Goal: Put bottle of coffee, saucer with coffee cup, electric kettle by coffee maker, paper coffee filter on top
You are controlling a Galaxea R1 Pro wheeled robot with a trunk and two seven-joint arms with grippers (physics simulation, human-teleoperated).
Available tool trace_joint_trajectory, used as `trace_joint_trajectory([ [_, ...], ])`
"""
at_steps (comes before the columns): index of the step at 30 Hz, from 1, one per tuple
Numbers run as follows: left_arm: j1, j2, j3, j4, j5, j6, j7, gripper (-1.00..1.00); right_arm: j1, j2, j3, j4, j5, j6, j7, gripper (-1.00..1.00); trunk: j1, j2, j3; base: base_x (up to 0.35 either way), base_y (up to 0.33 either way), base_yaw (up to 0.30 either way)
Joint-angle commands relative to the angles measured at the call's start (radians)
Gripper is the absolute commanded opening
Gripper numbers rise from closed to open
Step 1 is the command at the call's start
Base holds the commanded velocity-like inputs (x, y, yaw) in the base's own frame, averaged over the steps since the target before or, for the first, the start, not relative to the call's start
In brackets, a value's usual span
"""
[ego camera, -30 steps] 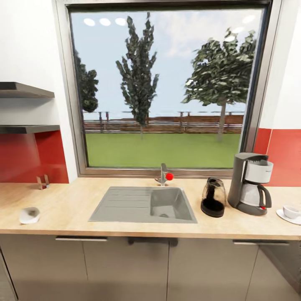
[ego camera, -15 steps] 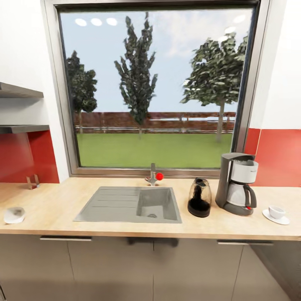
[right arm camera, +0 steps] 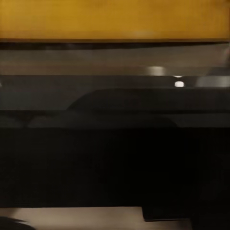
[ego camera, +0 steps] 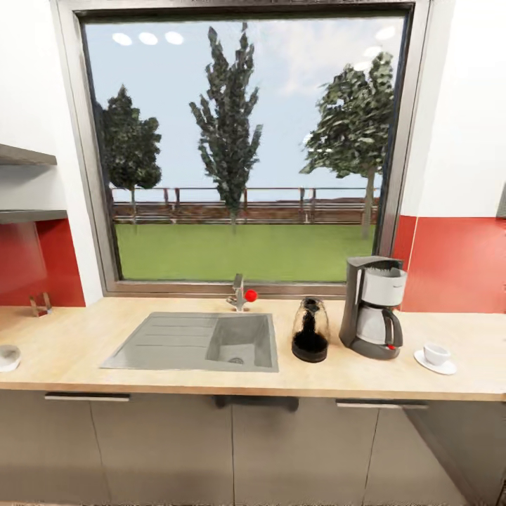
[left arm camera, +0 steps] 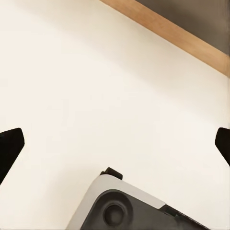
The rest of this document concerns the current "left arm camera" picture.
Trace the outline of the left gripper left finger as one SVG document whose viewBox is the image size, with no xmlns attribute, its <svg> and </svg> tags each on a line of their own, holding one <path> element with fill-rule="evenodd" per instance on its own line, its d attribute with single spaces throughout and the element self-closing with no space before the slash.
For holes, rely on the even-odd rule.
<svg viewBox="0 0 230 230">
<path fill-rule="evenodd" d="M 21 128 L 0 133 L 0 185 L 25 145 Z"/>
</svg>

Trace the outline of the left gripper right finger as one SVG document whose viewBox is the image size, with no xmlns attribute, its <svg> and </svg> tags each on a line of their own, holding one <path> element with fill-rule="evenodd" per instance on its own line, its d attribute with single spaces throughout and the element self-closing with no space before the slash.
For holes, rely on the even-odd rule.
<svg viewBox="0 0 230 230">
<path fill-rule="evenodd" d="M 219 128 L 215 145 L 230 166 L 230 129 L 223 127 Z"/>
</svg>

